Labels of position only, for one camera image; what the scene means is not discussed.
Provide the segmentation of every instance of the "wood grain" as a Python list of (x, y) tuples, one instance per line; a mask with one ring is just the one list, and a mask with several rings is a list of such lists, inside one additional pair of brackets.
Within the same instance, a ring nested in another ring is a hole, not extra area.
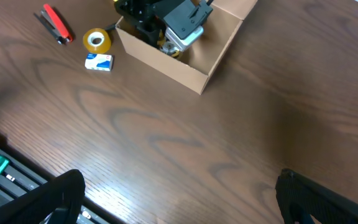
[(118, 20), (109, 1), (51, 0), (76, 33), (59, 46), (0, 0), (0, 131), (128, 223), (282, 223), (288, 167), (358, 203), (358, 3), (259, 0), (205, 93), (127, 55), (83, 66), (82, 35)]

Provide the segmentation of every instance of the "tape roll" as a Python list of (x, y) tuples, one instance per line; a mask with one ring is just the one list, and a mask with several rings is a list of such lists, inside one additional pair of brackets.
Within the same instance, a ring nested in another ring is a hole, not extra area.
[(83, 37), (83, 43), (86, 49), (94, 54), (104, 54), (111, 47), (108, 33), (100, 28), (89, 30)]

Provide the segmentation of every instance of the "red handle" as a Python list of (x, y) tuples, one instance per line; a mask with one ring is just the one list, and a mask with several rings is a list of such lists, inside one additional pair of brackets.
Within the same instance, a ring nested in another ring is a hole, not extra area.
[(64, 39), (68, 39), (69, 42), (73, 41), (73, 37), (68, 32), (67, 28), (63, 24), (62, 20), (57, 16), (56, 12), (50, 7), (49, 4), (44, 4), (44, 9), (49, 15), (52, 22), (55, 24), (56, 29)]

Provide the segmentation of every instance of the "open cardboard box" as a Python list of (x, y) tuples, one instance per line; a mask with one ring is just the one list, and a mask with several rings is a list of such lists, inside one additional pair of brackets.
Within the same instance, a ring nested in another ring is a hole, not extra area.
[(204, 34), (179, 60), (138, 39), (134, 27), (123, 17), (117, 22), (117, 31), (127, 53), (201, 94), (256, 2), (213, 1), (214, 10), (203, 25)]

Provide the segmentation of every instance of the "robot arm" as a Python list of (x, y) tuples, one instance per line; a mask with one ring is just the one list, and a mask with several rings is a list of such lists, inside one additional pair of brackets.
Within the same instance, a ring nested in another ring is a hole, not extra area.
[(142, 40), (168, 55), (184, 52), (203, 34), (211, 0), (117, 0), (116, 11), (133, 25)]

